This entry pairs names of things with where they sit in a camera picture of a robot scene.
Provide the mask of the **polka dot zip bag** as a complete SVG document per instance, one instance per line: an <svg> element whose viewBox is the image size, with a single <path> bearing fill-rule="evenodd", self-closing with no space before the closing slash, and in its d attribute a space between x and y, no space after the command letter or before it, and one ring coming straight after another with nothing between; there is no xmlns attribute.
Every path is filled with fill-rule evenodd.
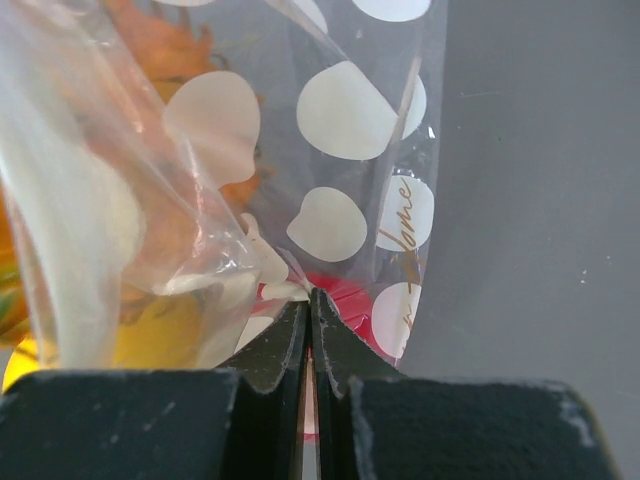
<svg viewBox="0 0 640 480"><path fill-rule="evenodd" d="M205 369L325 289L385 360L434 215L444 1L5 1L1 343Z"/></svg>

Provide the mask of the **red pepper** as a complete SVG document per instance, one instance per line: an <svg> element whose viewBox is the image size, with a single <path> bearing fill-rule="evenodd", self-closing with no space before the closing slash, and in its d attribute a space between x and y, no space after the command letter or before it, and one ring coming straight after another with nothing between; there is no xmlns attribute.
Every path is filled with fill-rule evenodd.
<svg viewBox="0 0 640 480"><path fill-rule="evenodd" d="M313 287L325 290L333 301L340 318L365 343L388 363L397 367L399 360L383 352L374 338L372 313L374 300L369 292L353 280L339 278L318 272L309 272L307 279ZM258 288L261 301L300 301L306 290L290 276L281 284L263 284Z"/></svg>

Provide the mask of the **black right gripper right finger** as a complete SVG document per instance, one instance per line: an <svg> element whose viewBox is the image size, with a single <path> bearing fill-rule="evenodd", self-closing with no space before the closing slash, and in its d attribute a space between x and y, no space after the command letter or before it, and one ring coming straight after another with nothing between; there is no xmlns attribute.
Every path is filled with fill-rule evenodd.
<svg viewBox="0 0 640 480"><path fill-rule="evenodd" d="M424 379L386 363L311 295L323 479L616 479L600 425L568 385Z"/></svg>

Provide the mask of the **orange pineapple with green leaves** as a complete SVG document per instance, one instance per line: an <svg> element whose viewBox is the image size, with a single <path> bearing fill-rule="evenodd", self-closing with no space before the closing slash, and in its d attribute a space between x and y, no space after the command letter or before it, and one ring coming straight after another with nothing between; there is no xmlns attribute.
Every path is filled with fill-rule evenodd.
<svg viewBox="0 0 640 480"><path fill-rule="evenodd" d="M1 5L1 342L75 362L157 297L190 294L229 349L259 261L261 98L210 26L152 1Z"/></svg>

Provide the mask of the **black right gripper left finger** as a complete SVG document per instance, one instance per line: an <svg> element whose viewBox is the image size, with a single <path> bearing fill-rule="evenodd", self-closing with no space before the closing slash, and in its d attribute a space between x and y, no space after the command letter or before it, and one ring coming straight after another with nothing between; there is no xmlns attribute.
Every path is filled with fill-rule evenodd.
<svg viewBox="0 0 640 480"><path fill-rule="evenodd" d="M5 479L298 479L308 306L207 370L40 370L1 397Z"/></svg>

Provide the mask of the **yellow lemon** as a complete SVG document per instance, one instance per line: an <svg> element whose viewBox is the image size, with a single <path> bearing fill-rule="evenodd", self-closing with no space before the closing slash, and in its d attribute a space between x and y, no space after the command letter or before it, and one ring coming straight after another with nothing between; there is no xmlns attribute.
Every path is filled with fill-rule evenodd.
<svg viewBox="0 0 640 480"><path fill-rule="evenodd" d="M190 368L201 330L200 306L194 296L157 297L142 309L138 319L119 326L113 366Z"/></svg>

